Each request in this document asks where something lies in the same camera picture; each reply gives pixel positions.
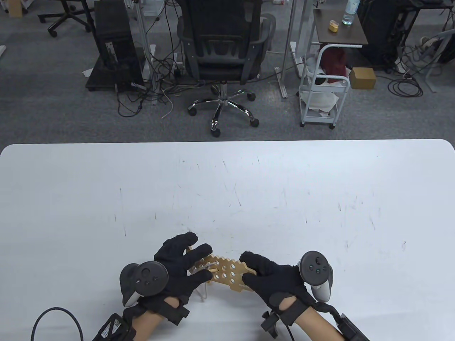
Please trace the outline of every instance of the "computer tower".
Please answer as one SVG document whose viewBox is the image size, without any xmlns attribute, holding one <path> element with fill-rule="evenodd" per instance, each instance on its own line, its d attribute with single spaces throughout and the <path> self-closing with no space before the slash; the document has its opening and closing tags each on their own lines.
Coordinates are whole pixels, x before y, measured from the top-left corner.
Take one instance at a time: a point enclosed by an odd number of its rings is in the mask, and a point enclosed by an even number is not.
<svg viewBox="0 0 455 341">
<path fill-rule="evenodd" d="M 123 0 L 95 1 L 96 39 L 100 57 L 87 81 L 89 90 L 131 89 L 144 85 L 142 48 L 135 48 Z"/>
<path fill-rule="evenodd" d="M 419 9 L 409 0 L 361 0 L 358 16 L 368 45 L 360 52 L 372 66 L 390 69 L 404 47 Z"/>
</svg>

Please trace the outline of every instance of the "chair backrest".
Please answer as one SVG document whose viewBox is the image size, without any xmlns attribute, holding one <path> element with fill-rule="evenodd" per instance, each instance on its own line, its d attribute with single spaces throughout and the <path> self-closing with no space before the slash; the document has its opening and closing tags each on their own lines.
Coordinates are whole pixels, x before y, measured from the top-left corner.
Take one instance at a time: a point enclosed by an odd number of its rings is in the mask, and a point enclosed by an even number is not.
<svg viewBox="0 0 455 341">
<path fill-rule="evenodd" d="M 184 35 L 193 39 L 198 57 L 222 56 L 224 62 L 236 63 L 245 58 L 249 42 L 260 36 L 263 0 L 176 1 L 182 9 Z"/>
</svg>

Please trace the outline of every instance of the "forearm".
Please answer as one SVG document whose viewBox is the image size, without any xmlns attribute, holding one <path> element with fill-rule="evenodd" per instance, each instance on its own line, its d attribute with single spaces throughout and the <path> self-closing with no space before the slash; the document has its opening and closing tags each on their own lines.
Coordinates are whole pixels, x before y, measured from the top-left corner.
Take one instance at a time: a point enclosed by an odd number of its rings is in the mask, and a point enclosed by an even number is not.
<svg viewBox="0 0 455 341">
<path fill-rule="evenodd" d="M 280 309 L 286 310 L 295 300 L 295 296 L 285 298 L 280 304 Z M 295 323 L 312 341 L 344 341 L 343 335 L 312 307 L 305 310 L 295 320 Z"/>
<path fill-rule="evenodd" d="M 168 297 L 164 300 L 174 308 L 179 306 L 179 301 L 175 297 Z M 141 316 L 135 318 L 132 327 L 136 331 L 134 341 L 147 341 L 156 327 L 164 320 L 164 317 L 151 311 L 146 311 Z"/>
</svg>

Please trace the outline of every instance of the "chair base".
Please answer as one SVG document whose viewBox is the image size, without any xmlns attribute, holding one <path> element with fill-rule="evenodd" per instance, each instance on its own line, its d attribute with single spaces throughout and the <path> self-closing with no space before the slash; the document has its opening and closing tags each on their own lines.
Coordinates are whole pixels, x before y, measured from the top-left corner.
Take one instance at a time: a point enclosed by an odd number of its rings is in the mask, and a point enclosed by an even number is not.
<svg viewBox="0 0 455 341">
<path fill-rule="evenodd" d="M 259 120 L 257 118 L 254 118 L 253 114 L 251 111 L 247 108 L 245 108 L 243 105 L 238 104 L 232 100 L 232 98 L 235 98 L 239 95 L 242 94 L 247 94 L 248 100 L 249 101 L 254 101 L 256 99 L 256 95 L 248 90 L 245 89 L 240 89 L 230 95 L 228 95 L 228 85 L 226 82 L 222 82 L 220 85 L 212 85 L 211 86 L 211 91 L 214 95 L 216 95 L 218 98 L 213 99 L 213 98 L 207 98 L 203 100 L 196 100 L 193 102 L 188 107 L 188 113 L 190 116 L 194 116 L 197 113 L 196 106 L 204 103 L 216 103 L 218 104 L 217 109 L 215 111 L 215 114 L 213 115 L 212 118 L 212 123 L 210 126 L 210 132 L 212 133 L 213 137 L 219 137 L 221 135 L 221 131 L 217 128 L 218 126 L 218 120 L 221 115 L 221 112 L 225 106 L 232 106 L 239 111 L 241 111 L 243 114 L 245 114 L 249 120 L 250 120 L 250 125 L 254 128 L 257 128 L 259 126 Z"/>
<path fill-rule="evenodd" d="M 66 0 L 60 0 L 60 2 L 63 6 L 63 10 L 65 11 L 64 13 L 38 14 L 38 18 L 40 19 L 41 23 L 45 23 L 47 18 L 59 18 L 59 20 L 57 20 L 47 29 L 51 37 L 57 37 L 57 32 L 55 32 L 56 28 L 59 27 L 67 19 L 73 19 L 77 21 L 79 24 L 84 25 L 86 32 L 91 32 L 90 25 L 77 17 L 77 15 L 86 14 L 84 10 L 72 10 L 73 6 L 68 6 Z"/>
</svg>

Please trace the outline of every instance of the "red cloth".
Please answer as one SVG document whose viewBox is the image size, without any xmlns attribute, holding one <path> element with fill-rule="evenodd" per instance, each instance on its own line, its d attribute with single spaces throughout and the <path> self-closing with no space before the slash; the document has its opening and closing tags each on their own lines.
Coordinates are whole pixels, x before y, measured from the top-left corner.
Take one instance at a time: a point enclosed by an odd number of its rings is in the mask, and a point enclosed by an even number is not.
<svg viewBox="0 0 455 341">
<path fill-rule="evenodd" d="M 346 52 L 340 47 L 329 47 L 322 54 L 321 68 L 326 75 L 346 77 L 346 63 Z M 337 81 L 337 79 L 329 79 L 329 83 Z"/>
</svg>

